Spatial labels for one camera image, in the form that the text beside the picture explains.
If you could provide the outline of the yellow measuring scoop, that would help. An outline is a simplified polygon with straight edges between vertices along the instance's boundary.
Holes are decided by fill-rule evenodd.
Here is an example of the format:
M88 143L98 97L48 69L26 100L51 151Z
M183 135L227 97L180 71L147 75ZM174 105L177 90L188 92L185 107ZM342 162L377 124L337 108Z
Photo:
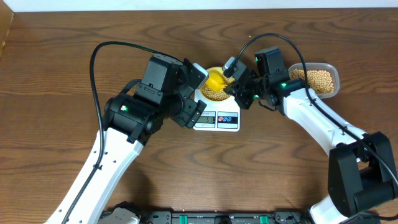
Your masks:
M223 90L226 86L228 86L223 79L222 73L217 70L210 70L209 72L210 81L208 81L208 86L214 91Z

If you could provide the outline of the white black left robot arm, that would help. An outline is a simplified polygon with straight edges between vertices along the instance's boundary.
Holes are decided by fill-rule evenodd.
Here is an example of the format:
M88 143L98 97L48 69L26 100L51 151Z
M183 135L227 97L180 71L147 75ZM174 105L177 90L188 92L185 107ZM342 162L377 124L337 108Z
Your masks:
M106 103L90 155L47 223L97 223L126 169L166 119L194 127L206 104L191 96L208 76L197 63L153 55L143 79Z

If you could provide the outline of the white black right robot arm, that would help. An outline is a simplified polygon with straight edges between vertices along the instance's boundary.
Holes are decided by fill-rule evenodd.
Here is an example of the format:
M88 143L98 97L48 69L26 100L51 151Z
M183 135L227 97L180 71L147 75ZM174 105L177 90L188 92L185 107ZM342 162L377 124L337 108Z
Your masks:
M309 210L312 223L379 223L396 220L370 210L397 198L397 171L391 142L368 134L336 114L305 83L291 78L277 47L256 52L257 70L232 57L224 65L234 78L224 91L242 109L263 101L271 111L295 121L326 152L328 196Z

